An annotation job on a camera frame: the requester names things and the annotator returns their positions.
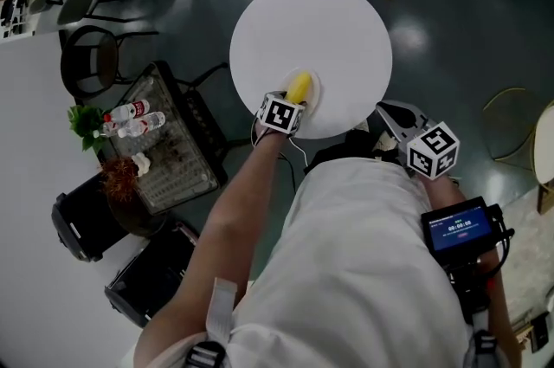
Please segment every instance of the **plastic bottle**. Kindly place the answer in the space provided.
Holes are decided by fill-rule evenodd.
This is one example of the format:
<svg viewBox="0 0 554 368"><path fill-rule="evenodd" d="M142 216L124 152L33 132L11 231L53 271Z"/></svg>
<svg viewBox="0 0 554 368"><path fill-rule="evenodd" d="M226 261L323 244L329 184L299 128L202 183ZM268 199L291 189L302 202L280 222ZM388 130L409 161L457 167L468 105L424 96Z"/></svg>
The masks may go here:
<svg viewBox="0 0 554 368"><path fill-rule="evenodd" d="M93 131L95 139L98 137L112 137L118 133L121 124L115 122L106 122L102 124L101 129Z"/></svg>
<svg viewBox="0 0 554 368"><path fill-rule="evenodd" d="M165 123L165 115L161 112L150 113L139 117L138 119L129 120L129 122L118 130L118 135L124 137L138 137L145 132L154 131Z"/></svg>
<svg viewBox="0 0 554 368"><path fill-rule="evenodd" d="M114 108L109 114L104 115L105 122L125 122L130 119L136 119L141 115L148 114L150 103L148 100L139 100Z"/></svg>

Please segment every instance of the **blue display screen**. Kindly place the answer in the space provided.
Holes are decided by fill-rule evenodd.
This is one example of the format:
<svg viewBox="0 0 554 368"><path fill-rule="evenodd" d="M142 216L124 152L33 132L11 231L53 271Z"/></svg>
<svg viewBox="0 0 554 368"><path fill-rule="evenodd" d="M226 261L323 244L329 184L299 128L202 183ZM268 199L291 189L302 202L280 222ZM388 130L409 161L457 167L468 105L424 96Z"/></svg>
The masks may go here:
<svg viewBox="0 0 554 368"><path fill-rule="evenodd" d="M481 207L429 222L429 229L435 251L455 247L492 232Z"/></svg>

